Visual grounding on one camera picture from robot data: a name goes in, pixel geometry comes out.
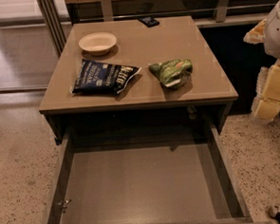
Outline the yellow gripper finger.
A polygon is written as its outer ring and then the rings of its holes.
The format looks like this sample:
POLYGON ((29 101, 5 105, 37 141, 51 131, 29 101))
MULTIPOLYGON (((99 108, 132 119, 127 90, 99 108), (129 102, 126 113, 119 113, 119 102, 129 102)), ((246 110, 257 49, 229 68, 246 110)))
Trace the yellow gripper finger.
POLYGON ((252 103, 252 116, 259 121, 273 121, 280 112, 280 103, 266 101, 262 97, 262 90, 266 83, 269 68, 261 67, 257 76, 255 92, 257 93, 252 103))
POLYGON ((264 19, 255 25, 251 30, 249 30, 243 38, 243 41, 247 44, 259 44, 263 43, 265 39, 265 25, 267 20, 264 19))

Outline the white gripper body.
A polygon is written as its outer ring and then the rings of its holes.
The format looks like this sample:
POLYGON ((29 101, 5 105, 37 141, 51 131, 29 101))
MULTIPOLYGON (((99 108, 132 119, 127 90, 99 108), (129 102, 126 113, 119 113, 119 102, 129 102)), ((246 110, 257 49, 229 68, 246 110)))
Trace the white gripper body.
POLYGON ((280 103, 280 59, 269 69, 262 97, 266 101, 280 103))

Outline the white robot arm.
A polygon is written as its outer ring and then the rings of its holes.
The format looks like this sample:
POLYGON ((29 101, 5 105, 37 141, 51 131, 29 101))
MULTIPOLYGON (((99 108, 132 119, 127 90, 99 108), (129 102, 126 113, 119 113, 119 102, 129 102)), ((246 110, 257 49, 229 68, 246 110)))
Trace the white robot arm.
POLYGON ((262 44, 265 53, 275 58, 275 63, 261 67, 257 76, 252 102, 252 120, 261 124, 273 122, 280 113, 280 0, 268 14, 244 36, 247 44, 262 44))

